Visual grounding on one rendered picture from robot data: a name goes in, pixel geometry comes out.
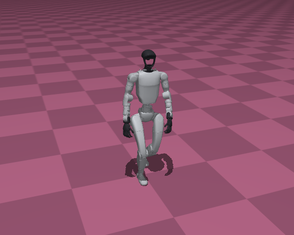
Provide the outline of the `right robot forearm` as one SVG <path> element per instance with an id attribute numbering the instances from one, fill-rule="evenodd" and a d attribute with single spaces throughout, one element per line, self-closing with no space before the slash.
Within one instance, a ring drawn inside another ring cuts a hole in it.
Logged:
<path id="1" fill-rule="evenodd" d="M 130 102 L 128 102 L 128 95 L 123 97 L 123 120 L 127 121 L 127 117 L 130 117 Z"/>

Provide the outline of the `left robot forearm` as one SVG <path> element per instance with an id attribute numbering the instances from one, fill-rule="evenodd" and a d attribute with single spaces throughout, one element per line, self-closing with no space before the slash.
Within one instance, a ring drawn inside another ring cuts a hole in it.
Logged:
<path id="1" fill-rule="evenodd" d="M 171 97 L 171 93 L 170 92 L 169 92 L 169 98 L 170 99 L 166 99 L 165 100 L 166 116 L 167 116 L 167 112 L 170 112 L 170 116 L 173 117 L 173 114 L 172 114 L 172 97 Z"/>

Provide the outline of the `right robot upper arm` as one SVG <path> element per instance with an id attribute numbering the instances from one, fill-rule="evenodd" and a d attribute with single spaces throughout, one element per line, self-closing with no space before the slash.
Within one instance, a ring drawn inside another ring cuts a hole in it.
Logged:
<path id="1" fill-rule="evenodd" d="M 130 73 L 127 77 L 127 83 L 125 87 L 125 93 L 124 95 L 128 95 L 128 102 L 131 102 L 133 100 L 133 95 L 131 95 L 131 92 L 133 90 L 134 83 L 138 80 L 138 73 Z"/>

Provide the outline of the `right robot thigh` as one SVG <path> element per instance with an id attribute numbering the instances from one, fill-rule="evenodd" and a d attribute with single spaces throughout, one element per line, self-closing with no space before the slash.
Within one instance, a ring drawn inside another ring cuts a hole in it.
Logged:
<path id="1" fill-rule="evenodd" d="M 148 152 L 146 149 L 144 128 L 139 113 L 130 118 L 130 125 L 132 126 L 132 131 L 134 132 L 133 135 L 135 137 L 139 153 L 142 155 L 142 158 L 147 158 Z"/>

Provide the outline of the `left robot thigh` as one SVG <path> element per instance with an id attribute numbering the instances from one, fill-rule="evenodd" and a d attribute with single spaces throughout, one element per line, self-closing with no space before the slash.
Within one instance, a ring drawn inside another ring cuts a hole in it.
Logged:
<path id="1" fill-rule="evenodd" d="M 160 147 L 164 129 L 164 118 L 160 113 L 155 113 L 153 116 L 152 127 L 152 143 L 148 145 L 150 153 L 156 153 Z"/>

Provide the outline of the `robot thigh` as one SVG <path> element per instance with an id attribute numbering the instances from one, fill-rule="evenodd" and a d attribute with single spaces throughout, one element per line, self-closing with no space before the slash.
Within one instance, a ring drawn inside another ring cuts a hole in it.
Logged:
<path id="1" fill-rule="evenodd" d="M 153 116 L 152 127 L 152 143 L 148 145 L 150 153 L 156 153 L 160 147 L 164 129 L 164 118 L 160 113 L 155 113 Z"/>
<path id="2" fill-rule="evenodd" d="M 148 152 L 146 149 L 144 128 L 139 113 L 130 118 L 130 125 L 132 126 L 132 131 L 134 132 L 133 135 L 135 137 L 139 153 L 142 155 L 142 158 L 147 158 Z"/>

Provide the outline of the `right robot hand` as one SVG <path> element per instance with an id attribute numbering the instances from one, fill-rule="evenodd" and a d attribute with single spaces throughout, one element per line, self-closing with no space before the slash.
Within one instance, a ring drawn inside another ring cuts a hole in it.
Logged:
<path id="1" fill-rule="evenodd" d="M 133 131 L 132 131 L 132 129 L 130 128 L 130 125 L 129 125 L 129 123 L 130 123 L 130 117 L 127 117 L 127 121 L 123 121 L 124 122 L 124 125 L 123 125 L 123 135 L 125 136 L 125 137 L 132 137 L 131 136 L 131 134 L 130 134 L 130 130 L 131 130 L 131 132 L 132 133 L 134 133 Z"/>

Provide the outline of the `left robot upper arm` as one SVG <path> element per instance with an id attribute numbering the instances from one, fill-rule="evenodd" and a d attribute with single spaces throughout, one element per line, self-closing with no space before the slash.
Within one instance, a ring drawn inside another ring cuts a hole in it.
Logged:
<path id="1" fill-rule="evenodd" d="M 163 88 L 163 99 L 169 99 L 169 82 L 168 82 L 168 75 L 165 72 L 159 71 L 161 76 L 161 84 Z"/>

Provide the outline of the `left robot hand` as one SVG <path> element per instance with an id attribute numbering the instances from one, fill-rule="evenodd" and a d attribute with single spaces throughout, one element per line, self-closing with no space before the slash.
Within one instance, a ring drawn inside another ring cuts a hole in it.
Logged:
<path id="1" fill-rule="evenodd" d="M 167 126 L 167 129 L 164 132 L 167 134 L 167 133 L 170 133 L 172 130 L 172 117 L 170 116 L 170 112 L 167 112 L 166 119 L 167 119 L 167 123 L 164 127 Z"/>

